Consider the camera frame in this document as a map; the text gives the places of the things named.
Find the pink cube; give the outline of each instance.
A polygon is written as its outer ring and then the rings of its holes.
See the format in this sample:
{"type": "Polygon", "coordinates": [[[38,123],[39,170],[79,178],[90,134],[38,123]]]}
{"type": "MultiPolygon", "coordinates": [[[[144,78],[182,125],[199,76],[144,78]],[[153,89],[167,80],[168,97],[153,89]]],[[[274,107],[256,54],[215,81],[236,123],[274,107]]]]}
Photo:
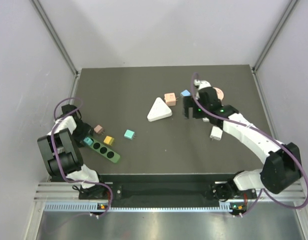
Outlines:
{"type": "Polygon", "coordinates": [[[176,105],[176,96],[174,92],[165,94],[165,103],[167,106],[175,106],[176,105]]]}
{"type": "Polygon", "coordinates": [[[97,125],[94,128],[94,132],[97,133],[97,134],[101,134],[102,132],[104,132],[104,128],[101,125],[97,125]]]}

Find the black circle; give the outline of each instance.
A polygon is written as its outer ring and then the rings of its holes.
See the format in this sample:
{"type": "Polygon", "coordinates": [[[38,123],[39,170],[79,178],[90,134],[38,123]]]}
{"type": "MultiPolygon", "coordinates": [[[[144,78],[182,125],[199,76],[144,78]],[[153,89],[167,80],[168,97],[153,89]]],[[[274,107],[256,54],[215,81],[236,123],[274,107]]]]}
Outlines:
{"type": "Polygon", "coordinates": [[[107,148],[102,147],[99,151],[100,151],[101,154],[105,154],[107,152],[107,148]]]}
{"type": "Polygon", "coordinates": [[[114,157],[114,153],[112,152],[112,151],[109,151],[108,152],[108,154],[107,154],[107,157],[109,158],[109,159],[111,159],[112,157],[114,157]]]}
{"type": "Polygon", "coordinates": [[[100,147],[100,144],[98,142],[93,145],[94,149],[99,149],[99,147],[100,147]]]}

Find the green block with holes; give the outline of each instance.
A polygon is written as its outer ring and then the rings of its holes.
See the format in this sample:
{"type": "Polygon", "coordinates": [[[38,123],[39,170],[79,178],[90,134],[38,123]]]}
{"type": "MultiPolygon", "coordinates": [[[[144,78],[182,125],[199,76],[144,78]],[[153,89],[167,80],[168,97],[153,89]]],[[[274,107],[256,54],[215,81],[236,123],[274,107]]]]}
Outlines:
{"type": "Polygon", "coordinates": [[[90,147],[95,152],[99,153],[113,163],[118,162],[118,160],[120,159],[120,155],[118,153],[114,152],[112,149],[105,146],[104,144],[101,144],[99,141],[95,140],[91,136],[89,136],[89,138],[93,140],[93,143],[91,145],[87,145],[87,147],[90,147]]]}

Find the enclosure panel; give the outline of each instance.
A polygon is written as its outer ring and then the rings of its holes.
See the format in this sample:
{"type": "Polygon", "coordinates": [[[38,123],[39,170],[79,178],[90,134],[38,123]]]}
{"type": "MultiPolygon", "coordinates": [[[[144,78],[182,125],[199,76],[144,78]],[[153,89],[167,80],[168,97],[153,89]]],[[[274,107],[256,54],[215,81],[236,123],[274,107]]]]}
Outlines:
{"type": "Polygon", "coordinates": [[[255,64],[288,0],[40,0],[77,68],[255,64]]]}
{"type": "Polygon", "coordinates": [[[259,203],[244,218],[207,212],[110,212],[99,220],[79,216],[58,228],[75,214],[45,212],[37,240],[304,240],[294,210],[274,203],[259,203]]]}
{"type": "Polygon", "coordinates": [[[258,75],[279,139],[299,146],[308,174],[308,0],[299,2],[258,75]]]}
{"type": "Polygon", "coordinates": [[[47,177],[36,140],[50,131],[73,79],[30,1],[0,1],[0,240],[25,232],[47,177]]]}

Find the metal floor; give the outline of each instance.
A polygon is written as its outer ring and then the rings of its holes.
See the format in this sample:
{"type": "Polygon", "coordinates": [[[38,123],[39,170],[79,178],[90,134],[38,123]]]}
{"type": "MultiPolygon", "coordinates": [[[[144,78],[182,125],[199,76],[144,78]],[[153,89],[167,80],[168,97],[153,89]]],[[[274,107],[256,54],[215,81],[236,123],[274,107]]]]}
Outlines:
{"type": "Polygon", "coordinates": [[[259,203],[244,218],[229,213],[111,212],[99,220],[45,212],[37,240],[304,240],[295,211],[259,203]]]}
{"type": "Polygon", "coordinates": [[[262,167],[256,156],[238,140],[223,134],[209,138],[211,124],[184,119],[181,99],[173,115],[149,122],[147,115],[157,97],[180,95],[190,89],[193,72],[224,92],[223,104],[236,107],[250,122],[269,133],[269,126],[249,65],[84,68],[76,96],[84,100],[82,119],[100,124],[115,138],[113,150],[121,155],[115,164],[88,148],[84,163],[101,174],[236,173],[262,167]],[[127,129],[136,138],[124,138],[127,129]]]}

